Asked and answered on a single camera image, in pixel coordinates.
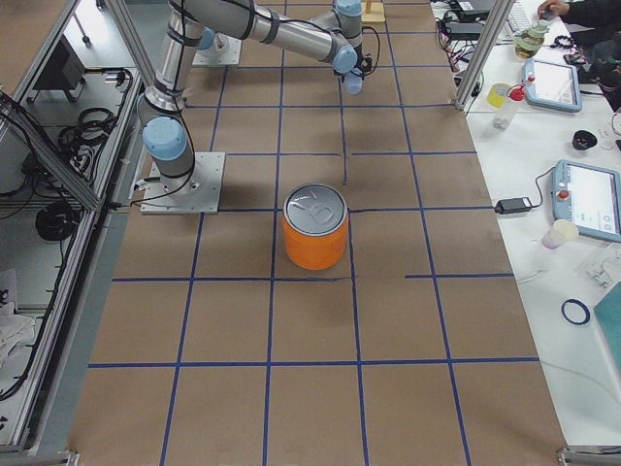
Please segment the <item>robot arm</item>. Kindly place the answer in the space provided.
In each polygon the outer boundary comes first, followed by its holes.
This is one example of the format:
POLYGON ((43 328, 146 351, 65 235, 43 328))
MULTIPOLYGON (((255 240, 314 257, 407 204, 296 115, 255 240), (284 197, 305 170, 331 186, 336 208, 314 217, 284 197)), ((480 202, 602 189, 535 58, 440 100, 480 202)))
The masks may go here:
POLYGON ((350 94, 361 91, 372 68, 362 51, 358 1, 337 1, 330 11, 308 20, 282 16, 253 1, 172 1, 169 6, 159 66, 137 105, 145 149, 168 195, 190 191, 201 180, 182 118, 182 95, 207 32, 251 39, 327 63, 350 94))

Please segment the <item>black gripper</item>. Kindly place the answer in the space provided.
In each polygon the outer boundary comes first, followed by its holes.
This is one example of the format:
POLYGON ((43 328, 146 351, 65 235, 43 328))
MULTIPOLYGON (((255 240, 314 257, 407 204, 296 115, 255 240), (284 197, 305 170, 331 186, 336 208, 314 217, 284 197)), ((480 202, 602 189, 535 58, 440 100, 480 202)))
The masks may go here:
POLYGON ((346 73, 339 73, 338 71, 335 71, 334 75, 338 77, 341 81, 344 81, 346 78, 359 78, 360 80, 364 81, 366 77, 373 72, 373 58, 370 55, 364 55, 352 70, 346 73))

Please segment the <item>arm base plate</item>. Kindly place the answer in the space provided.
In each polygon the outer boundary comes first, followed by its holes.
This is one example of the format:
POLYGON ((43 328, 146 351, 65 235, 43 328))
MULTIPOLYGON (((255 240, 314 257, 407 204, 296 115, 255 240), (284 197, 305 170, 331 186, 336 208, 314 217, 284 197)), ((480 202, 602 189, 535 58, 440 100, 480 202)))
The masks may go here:
POLYGON ((240 62, 242 41, 223 34, 205 33, 193 58, 195 67, 235 66, 240 62))
POLYGON ((216 215, 219 208, 225 153, 198 151, 194 171, 187 183, 185 178, 171 180, 162 177, 155 164, 149 176, 157 181, 147 183, 146 201, 140 202, 143 215, 216 215))

